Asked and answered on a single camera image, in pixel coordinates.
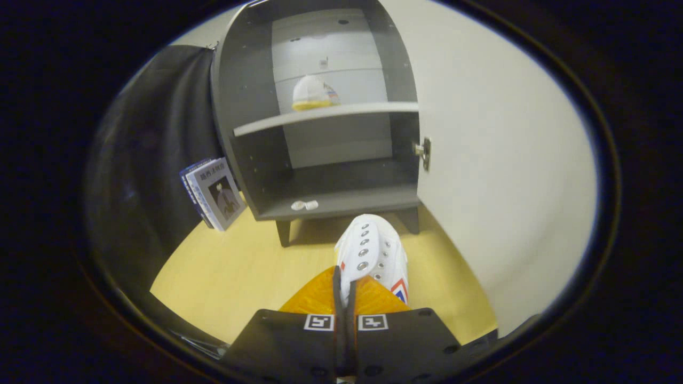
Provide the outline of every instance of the wooden floor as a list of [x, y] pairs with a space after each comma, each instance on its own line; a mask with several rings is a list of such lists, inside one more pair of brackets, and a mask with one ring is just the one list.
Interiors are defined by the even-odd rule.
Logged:
[[[408, 303], [431, 307], [461, 344], [497, 325], [486, 295], [434, 217], [419, 207], [419, 235], [383, 215], [408, 254]], [[201, 222], [161, 269], [151, 292], [206, 333], [232, 343], [254, 312], [279, 309], [299, 288], [335, 263], [334, 245], [353, 217], [294, 221], [282, 248], [274, 221], [246, 209], [225, 232]]]

